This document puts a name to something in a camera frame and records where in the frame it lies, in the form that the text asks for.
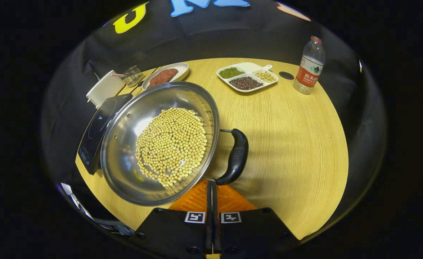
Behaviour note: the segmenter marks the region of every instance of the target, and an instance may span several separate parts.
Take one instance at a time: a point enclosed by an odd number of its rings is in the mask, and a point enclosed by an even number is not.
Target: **water bottle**
[[[325,51],[323,50],[322,40],[310,36],[310,41],[302,52],[301,64],[293,84],[295,89],[305,95],[310,94],[319,79],[324,64]]]

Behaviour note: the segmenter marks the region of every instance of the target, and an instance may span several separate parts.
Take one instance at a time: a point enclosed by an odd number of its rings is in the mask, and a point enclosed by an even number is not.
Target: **wok handle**
[[[234,137],[234,146],[229,155],[228,169],[223,176],[216,179],[216,185],[225,185],[237,180],[242,174],[248,157],[248,139],[242,131],[236,128],[231,131],[228,129],[220,129],[220,131],[232,133]]]

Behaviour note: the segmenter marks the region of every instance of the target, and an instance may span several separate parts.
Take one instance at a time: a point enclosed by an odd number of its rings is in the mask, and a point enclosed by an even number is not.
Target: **round wooden table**
[[[325,224],[343,195],[348,152],[341,122],[318,82],[310,95],[297,92],[293,88],[294,80],[280,76],[275,84],[241,93],[216,75],[216,70],[241,62],[270,64],[277,76],[279,72],[296,76],[299,68],[264,59],[192,60],[186,61],[190,72],[184,81],[204,87],[213,96],[221,128],[238,128],[248,138],[249,155],[244,172],[230,186],[257,208],[272,208],[295,237],[302,239]],[[125,87],[119,94],[131,91],[132,88]],[[141,91],[139,87],[133,95]],[[220,134],[205,176],[218,178],[226,171],[233,143],[231,134]],[[136,230],[153,208],[124,201],[108,186],[101,170],[90,175],[78,155],[75,162],[96,198],[115,217]]]

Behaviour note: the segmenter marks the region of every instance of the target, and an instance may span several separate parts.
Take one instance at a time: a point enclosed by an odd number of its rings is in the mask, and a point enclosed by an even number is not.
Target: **white divided dish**
[[[172,69],[172,68],[178,69],[178,73],[169,82],[181,81],[189,73],[189,65],[186,64],[186,63],[176,63],[176,64],[167,65],[167,66],[162,67],[161,69],[155,71],[152,75],[148,76],[144,80],[143,85],[141,86],[142,89],[146,90],[147,87],[150,84],[150,80],[153,77],[155,77],[156,75],[158,75],[160,72],[162,72],[163,70]]]
[[[219,72],[223,71],[224,69],[231,68],[231,67],[235,67],[237,70],[244,72],[244,74],[238,75],[238,76],[235,76],[235,77],[231,77],[231,78],[228,78],[228,79],[222,78],[219,75]],[[223,67],[221,69],[218,69],[216,71],[216,75],[218,75],[218,77],[221,78],[221,80],[223,80],[226,84],[228,84],[230,87],[234,88],[235,90],[237,90],[239,92],[243,92],[243,93],[248,93],[248,92],[256,91],[256,90],[261,89],[263,87],[266,87],[268,85],[274,84],[275,82],[277,82],[279,80],[278,76],[276,76],[274,73],[269,71],[269,69],[271,69],[271,68],[272,68],[272,65],[266,65],[266,66],[262,67],[262,66],[255,64],[255,63],[243,62],[243,63],[233,64],[233,65],[229,65],[229,66]],[[264,82],[263,80],[259,79],[259,77],[257,77],[255,75],[255,73],[257,73],[257,72],[268,72],[271,76],[273,76],[275,78],[275,81],[270,82],[270,83]],[[229,83],[231,80],[241,78],[241,77],[251,77],[252,79],[255,79],[256,81],[258,81],[259,83],[262,83],[262,86],[256,87],[256,88],[253,88],[253,89],[250,89],[250,90],[240,90],[240,89],[234,87],[232,84]]]
[[[112,70],[107,73],[86,94],[88,102],[91,101],[96,109],[99,109],[107,98],[116,96],[125,85],[120,77],[113,77],[111,74],[116,74],[116,72]]]

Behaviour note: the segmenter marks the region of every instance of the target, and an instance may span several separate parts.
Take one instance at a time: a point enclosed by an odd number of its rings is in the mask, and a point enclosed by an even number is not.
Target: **glass cup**
[[[143,77],[144,74],[139,70],[138,66],[132,66],[124,72],[124,76],[122,76],[121,79],[126,85],[130,86],[137,84]]]

